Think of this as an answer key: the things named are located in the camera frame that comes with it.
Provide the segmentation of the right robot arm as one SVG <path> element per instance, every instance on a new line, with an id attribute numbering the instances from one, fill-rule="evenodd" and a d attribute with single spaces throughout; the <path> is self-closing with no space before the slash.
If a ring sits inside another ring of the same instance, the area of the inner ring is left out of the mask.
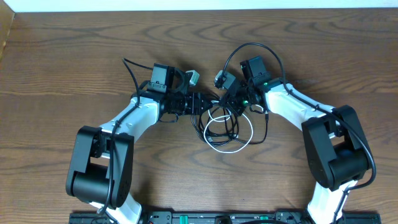
<path id="1" fill-rule="evenodd" d="M 262 57 L 240 63 L 244 81 L 226 70 L 215 86 L 227 92 L 221 102 L 236 115 L 251 105 L 277 114 L 301 130 L 316 186 L 307 206 L 313 223 L 337 223 L 349 193 L 370 185 L 376 164 L 355 110 L 319 103 L 297 91 L 285 77 L 272 78 Z"/>

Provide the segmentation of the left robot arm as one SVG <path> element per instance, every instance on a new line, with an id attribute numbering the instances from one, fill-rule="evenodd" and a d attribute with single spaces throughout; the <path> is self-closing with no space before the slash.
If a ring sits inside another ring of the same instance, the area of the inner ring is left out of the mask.
<path id="1" fill-rule="evenodd" d="M 73 213 L 70 223 L 139 223 L 142 205 L 130 193 L 136 141 L 166 113 L 180 117 L 211 108 L 205 94 L 191 91 L 198 72 L 158 63 L 150 70 L 150 80 L 134 84 L 136 93 L 122 112 L 99 127 L 78 130 L 66 192 L 98 210 Z"/>

